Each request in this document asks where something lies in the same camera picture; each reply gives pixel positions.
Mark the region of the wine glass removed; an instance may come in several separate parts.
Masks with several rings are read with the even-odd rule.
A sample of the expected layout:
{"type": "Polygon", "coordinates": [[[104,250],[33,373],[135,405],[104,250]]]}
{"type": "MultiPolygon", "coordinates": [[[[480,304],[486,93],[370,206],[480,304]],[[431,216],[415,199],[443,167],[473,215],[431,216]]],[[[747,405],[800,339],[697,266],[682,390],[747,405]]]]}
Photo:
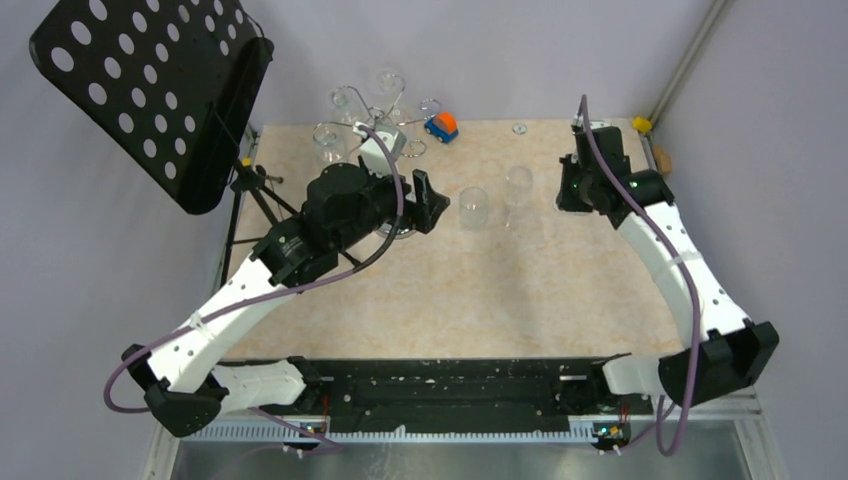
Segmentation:
{"type": "Polygon", "coordinates": [[[489,196],[480,187],[467,187],[459,194],[459,222],[466,230],[481,230],[488,223],[489,196]]]}
{"type": "Polygon", "coordinates": [[[511,167],[506,174],[503,193],[506,227],[518,230],[528,225],[535,215],[532,171],[521,165],[511,167]]]}
{"type": "Polygon", "coordinates": [[[558,211],[567,214],[585,214],[587,212],[586,205],[573,195],[561,191],[555,198],[555,207],[558,211]]]}

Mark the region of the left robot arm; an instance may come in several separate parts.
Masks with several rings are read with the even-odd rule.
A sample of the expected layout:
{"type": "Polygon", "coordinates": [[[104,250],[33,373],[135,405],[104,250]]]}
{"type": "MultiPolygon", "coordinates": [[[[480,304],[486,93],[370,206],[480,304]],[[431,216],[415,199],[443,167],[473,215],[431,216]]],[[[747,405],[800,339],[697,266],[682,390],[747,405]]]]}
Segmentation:
{"type": "Polygon", "coordinates": [[[314,410],[322,379],[307,360],[228,366],[223,355],[297,294],[351,276],[350,271],[331,272],[343,253],[380,227],[427,234],[449,205],[422,170],[407,183],[363,166],[325,168],[308,184],[301,211],[275,223],[186,322],[159,343],[125,351],[146,411],[181,438],[225,413],[269,405],[290,406],[302,414],[314,410]]]}

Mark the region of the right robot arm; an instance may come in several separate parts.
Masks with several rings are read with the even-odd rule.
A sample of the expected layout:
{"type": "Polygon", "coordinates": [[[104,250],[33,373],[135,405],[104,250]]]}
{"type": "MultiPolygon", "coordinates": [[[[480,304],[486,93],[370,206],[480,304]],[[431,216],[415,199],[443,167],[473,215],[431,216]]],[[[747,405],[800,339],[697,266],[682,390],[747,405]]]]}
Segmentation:
{"type": "Polygon", "coordinates": [[[561,158],[559,210],[595,212],[633,248],[660,291],[683,345],[669,355],[620,354],[594,367],[589,404],[612,412],[629,394],[677,405],[715,400],[755,384],[779,344],[717,280],[684,226],[675,198],[655,170],[633,171],[619,128],[572,125],[574,152],[561,158]]]}

